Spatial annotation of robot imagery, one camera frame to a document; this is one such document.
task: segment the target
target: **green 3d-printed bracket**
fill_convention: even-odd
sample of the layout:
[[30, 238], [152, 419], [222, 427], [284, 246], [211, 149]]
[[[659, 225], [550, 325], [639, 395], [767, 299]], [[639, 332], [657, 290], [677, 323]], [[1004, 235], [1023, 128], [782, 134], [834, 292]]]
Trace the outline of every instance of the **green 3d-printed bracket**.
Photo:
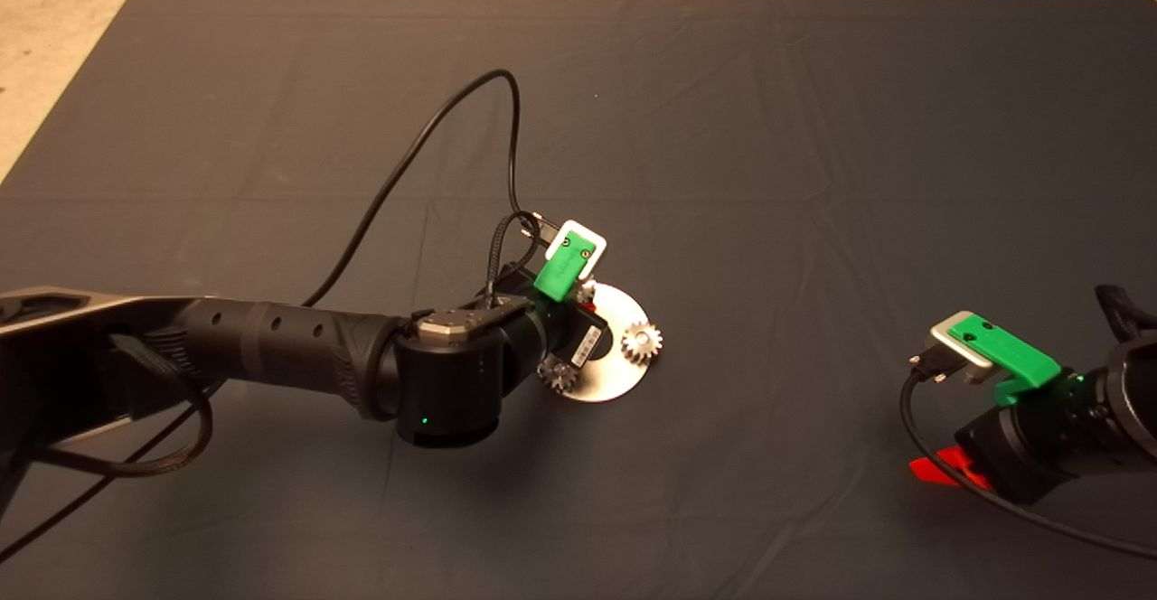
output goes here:
[[993, 325], [983, 317], [972, 314], [948, 329], [950, 336], [979, 353], [993, 364], [1009, 373], [1009, 378], [996, 383], [995, 394], [998, 406], [1012, 406], [1017, 395], [1033, 391], [1061, 373], [1057, 362], [1048, 354]]
[[551, 299], [562, 301], [570, 287], [574, 287], [575, 280], [578, 280], [578, 274], [582, 274], [583, 266], [587, 266], [587, 259], [590, 259], [594, 251], [595, 243], [578, 234], [567, 232], [566, 240], [562, 240], [554, 257], [538, 271], [535, 288]]

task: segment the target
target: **gear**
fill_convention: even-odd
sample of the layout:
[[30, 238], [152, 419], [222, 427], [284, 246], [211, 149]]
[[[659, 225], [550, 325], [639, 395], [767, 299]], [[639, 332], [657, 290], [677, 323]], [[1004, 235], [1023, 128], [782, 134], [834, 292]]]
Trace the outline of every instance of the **gear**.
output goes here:
[[663, 348], [663, 334], [655, 325], [636, 323], [622, 333], [622, 356], [635, 365], [646, 365]]
[[585, 280], [578, 288], [575, 288], [575, 301], [578, 304], [595, 304], [595, 280]]
[[578, 382], [578, 369], [569, 362], [559, 361], [554, 354], [546, 354], [538, 364], [538, 378], [551, 390], [565, 394], [574, 390], [575, 383]]

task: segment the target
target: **red part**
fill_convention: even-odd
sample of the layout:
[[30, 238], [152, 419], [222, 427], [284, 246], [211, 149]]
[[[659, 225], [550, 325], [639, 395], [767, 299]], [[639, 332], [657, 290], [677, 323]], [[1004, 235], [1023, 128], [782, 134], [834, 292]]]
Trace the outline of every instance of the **red part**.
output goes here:
[[[992, 491], [993, 484], [988, 482], [987, 477], [972, 472], [972, 458], [968, 458], [968, 454], [964, 452], [959, 445], [953, 444], [946, 449], [939, 449], [936, 454], [941, 457], [941, 460], [948, 462], [953, 469], [967, 476], [970, 481]], [[912, 473], [918, 477], [918, 480], [926, 483], [956, 486], [956, 481], [948, 477], [946, 473], [941, 472], [939, 467], [934, 465], [933, 461], [927, 458], [918, 458], [912, 462], [908, 462], [908, 468], [912, 469]]]

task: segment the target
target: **dark gray cloth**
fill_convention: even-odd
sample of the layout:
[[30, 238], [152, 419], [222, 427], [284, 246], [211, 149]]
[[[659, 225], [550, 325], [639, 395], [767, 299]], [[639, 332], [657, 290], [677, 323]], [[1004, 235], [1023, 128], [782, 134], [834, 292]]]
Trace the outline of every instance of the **dark gray cloth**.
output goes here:
[[[523, 203], [605, 235], [599, 279], [666, 338], [642, 385], [529, 383], [488, 440], [422, 452], [231, 383], [194, 466], [112, 486], [5, 598], [1152, 595], [1152, 564], [915, 482], [896, 406], [959, 309], [1088, 370], [1095, 283], [1157, 306], [1154, 0], [128, 0], [0, 188], [0, 287], [300, 301], [495, 66], [524, 89]], [[500, 84], [456, 111], [323, 306], [477, 290], [508, 113]], [[918, 410], [948, 444], [989, 403], [950, 383]], [[34, 471], [3, 533], [84, 482]], [[1039, 509], [1157, 543], [1154, 494]]]

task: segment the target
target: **metal disc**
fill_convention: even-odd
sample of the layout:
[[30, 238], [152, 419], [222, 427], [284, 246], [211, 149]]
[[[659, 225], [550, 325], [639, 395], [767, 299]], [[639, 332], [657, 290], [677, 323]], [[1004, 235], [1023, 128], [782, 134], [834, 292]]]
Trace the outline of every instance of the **metal disc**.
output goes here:
[[622, 397], [635, 387], [647, 373], [648, 362], [635, 365], [622, 356], [619, 340], [629, 325], [648, 323], [643, 308], [638, 301], [619, 288], [606, 283], [595, 283], [595, 312], [606, 320], [606, 329], [611, 333], [611, 350], [599, 360], [590, 360], [578, 370], [578, 380], [570, 391], [562, 393], [568, 399], [596, 403]]

